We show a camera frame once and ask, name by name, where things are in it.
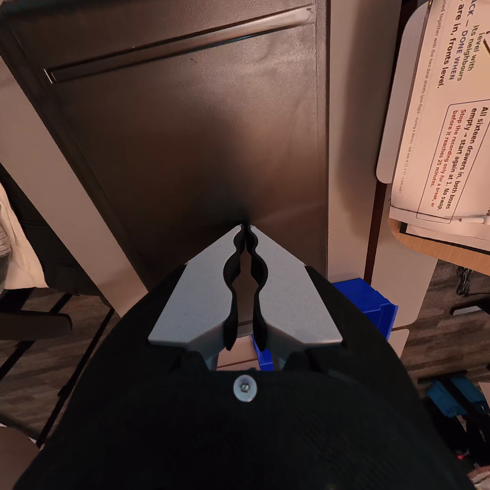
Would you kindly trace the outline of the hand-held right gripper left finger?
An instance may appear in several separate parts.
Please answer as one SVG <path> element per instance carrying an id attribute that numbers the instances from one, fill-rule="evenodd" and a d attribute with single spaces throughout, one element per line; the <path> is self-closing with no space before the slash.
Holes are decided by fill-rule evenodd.
<path id="1" fill-rule="evenodd" d="M 189 260 L 149 335 L 153 346 L 199 352 L 215 370 L 219 353 L 230 350 L 238 331 L 233 282 L 241 271 L 246 227 L 238 225 Z"/>

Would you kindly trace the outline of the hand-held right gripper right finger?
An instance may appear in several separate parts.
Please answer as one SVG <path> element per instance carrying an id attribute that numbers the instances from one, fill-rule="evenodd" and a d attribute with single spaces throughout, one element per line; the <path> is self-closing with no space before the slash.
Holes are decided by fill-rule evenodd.
<path id="1" fill-rule="evenodd" d="M 257 347 L 282 369 L 291 353 L 340 346 L 341 333 L 307 266 L 253 225 L 247 226 L 246 244 L 258 285 L 252 320 Z"/>

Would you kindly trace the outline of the white desk side panel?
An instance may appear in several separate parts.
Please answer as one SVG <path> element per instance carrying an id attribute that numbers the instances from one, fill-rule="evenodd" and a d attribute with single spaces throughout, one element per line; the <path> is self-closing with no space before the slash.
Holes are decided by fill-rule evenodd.
<path id="1" fill-rule="evenodd" d="M 330 3 L 327 278 L 362 278 L 397 305 L 394 332 L 418 318 L 437 264 L 392 235 L 391 184 L 376 178 L 401 5 Z"/>

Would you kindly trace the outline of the wooden desk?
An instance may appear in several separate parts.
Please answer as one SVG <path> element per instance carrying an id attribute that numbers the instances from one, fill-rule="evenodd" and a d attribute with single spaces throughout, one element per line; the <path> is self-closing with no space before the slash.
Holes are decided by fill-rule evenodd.
<path id="1" fill-rule="evenodd" d="M 395 239 L 408 249 L 489 276 L 489 254 L 402 234 L 401 222 L 389 217 L 388 223 Z"/>

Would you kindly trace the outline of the black desk foot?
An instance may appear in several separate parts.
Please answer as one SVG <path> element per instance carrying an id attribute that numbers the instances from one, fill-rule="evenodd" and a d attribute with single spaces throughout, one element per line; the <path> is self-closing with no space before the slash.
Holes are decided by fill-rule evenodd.
<path id="1" fill-rule="evenodd" d="M 470 302 L 457 304 L 451 307 L 449 314 L 455 315 L 467 315 L 476 312 L 484 312 L 489 315 L 489 297 L 479 298 Z"/>

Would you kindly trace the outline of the blue plastic bin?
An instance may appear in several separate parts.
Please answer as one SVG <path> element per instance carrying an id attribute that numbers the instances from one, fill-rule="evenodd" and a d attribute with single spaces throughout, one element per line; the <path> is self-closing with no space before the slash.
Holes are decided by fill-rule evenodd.
<path id="1" fill-rule="evenodd" d="M 346 368 L 389 362 L 399 358 L 405 346 L 408 331 L 393 332 L 398 306 L 381 293 L 357 278 L 334 284 L 309 268 L 317 291 L 342 336 L 340 346 L 312 348 L 304 351 L 316 369 Z M 261 371 L 278 371 L 277 359 L 268 350 L 261 351 L 254 340 Z"/>

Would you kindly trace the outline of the black stand legs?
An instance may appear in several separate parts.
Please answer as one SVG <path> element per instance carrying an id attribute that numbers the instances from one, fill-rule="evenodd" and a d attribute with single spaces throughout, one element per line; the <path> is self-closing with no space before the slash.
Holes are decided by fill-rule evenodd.
<path id="1" fill-rule="evenodd" d="M 1 426 L 43 444 L 118 320 L 104 298 L 52 289 L 1 296 Z"/>

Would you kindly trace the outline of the dark metal cabinet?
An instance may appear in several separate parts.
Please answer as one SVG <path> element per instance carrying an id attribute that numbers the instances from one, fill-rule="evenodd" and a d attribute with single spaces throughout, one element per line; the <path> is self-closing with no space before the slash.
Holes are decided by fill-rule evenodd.
<path id="1" fill-rule="evenodd" d="M 1 1 L 1 56 L 151 290 L 242 222 L 327 272 L 329 1 Z"/>

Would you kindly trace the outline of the white slanted board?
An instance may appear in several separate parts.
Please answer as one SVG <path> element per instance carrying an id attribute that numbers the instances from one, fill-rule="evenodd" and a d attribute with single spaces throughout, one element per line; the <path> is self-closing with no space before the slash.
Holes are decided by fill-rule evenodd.
<path id="1" fill-rule="evenodd" d="M 124 316 L 148 290 L 3 59 L 1 164 Z"/>

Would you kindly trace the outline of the blue bag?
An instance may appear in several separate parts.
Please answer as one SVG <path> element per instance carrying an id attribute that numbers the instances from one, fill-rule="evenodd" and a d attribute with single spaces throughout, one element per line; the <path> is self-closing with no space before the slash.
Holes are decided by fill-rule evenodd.
<path id="1" fill-rule="evenodd" d="M 466 400 L 466 403 L 469 403 L 478 413 L 489 415 L 489 406 L 484 394 L 468 378 L 456 376 L 450 377 L 449 381 Z M 425 390 L 425 394 L 446 417 L 468 415 L 465 407 L 454 398 L 440 379 L 434 379 Z"/>

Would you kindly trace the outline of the white cloth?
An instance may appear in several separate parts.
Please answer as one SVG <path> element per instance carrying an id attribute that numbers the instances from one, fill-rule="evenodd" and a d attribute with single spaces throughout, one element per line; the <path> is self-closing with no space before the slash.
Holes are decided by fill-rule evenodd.
<path id="1" fill-rule="evenodd" d="M 40 260 L 1 186 L 1 291 L 46 287 Z"/>

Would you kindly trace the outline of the white rounded panel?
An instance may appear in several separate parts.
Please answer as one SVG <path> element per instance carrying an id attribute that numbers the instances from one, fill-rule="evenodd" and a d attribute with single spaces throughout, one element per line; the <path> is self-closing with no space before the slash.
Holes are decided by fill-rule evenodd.
<path id="1" fill-rule="evenodd" d="M 393 182 L 429 9 L 429 1 L 402 1 L 393 81 L 376 167 L 376 178 L 385 185 Z"/>

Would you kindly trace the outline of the printed instruction sheet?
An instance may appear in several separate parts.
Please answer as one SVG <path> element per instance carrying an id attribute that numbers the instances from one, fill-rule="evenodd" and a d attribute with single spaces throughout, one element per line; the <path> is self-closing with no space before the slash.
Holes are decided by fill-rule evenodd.
<path id="1" fill-rule="evenodd" d="M 489 253 L 489 1 L 430 1 L 389 201 L 402 232 Z"/>

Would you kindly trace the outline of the brown round seat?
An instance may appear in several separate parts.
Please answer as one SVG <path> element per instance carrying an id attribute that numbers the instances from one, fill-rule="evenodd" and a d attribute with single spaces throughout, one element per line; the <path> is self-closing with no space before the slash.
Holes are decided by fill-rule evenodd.
<path id="1" fill-rule="evenodd" d="M 39 451 L 26 434 L 1 426 L 1 489 L 12 489 Z"/>

